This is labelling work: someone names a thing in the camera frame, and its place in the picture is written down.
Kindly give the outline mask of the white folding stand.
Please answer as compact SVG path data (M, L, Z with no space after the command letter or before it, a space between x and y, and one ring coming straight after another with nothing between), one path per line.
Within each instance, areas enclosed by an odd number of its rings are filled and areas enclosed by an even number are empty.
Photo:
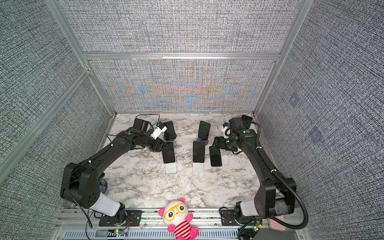
M204 163L193 163L193 172L194 173L203 173L204 172Z
M173 174L177 172L177 165L176 163L167 163L166 166L166 173L167 174Z

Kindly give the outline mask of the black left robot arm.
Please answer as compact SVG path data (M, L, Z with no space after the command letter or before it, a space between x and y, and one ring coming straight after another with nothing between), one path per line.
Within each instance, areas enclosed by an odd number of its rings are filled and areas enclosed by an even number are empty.
M135 118L134 125L118 133L103 149L80 163L69 163L64 168L60 196L62 199L78 205L81 210L91 209L110 218L115 226L127 221L124 204L110 199L99 187L99 178L115 160L125 153L147 148L152 152L163 152L170 145L160 139L164 134L168 140L174 140L176 133L170 122L159 122L152 127L150 122Z

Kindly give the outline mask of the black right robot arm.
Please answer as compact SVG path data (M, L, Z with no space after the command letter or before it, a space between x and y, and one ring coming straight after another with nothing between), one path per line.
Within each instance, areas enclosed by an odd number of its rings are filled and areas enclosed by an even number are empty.
M296 183L277 170L261 145L261 128L255 131L251 129L252 124L254 121L248 116L230 119L224 123L224 136L215 137L209 148L213 167L222 166L221 150L231 151L235 155L244 153L259 178L260 187L254 199L236 203L235 219L239 224L245 224L253 217L271 219L286 228L302 229L308 222L307 217L299 225L278 219L295 211Z

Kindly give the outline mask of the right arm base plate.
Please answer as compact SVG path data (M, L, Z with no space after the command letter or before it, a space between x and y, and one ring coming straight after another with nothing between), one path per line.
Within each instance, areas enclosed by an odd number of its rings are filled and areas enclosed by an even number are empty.
M231 209L219 210L222 226L240 226L235 217L235 211Z

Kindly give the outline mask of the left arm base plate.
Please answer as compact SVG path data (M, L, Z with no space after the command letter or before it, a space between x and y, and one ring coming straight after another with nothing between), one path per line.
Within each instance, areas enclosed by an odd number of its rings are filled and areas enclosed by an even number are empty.
M141 210L126 210L125 221L121 224L117 219L108 215L102 215L99 221L99 227L138 227L142 218L143 211Z

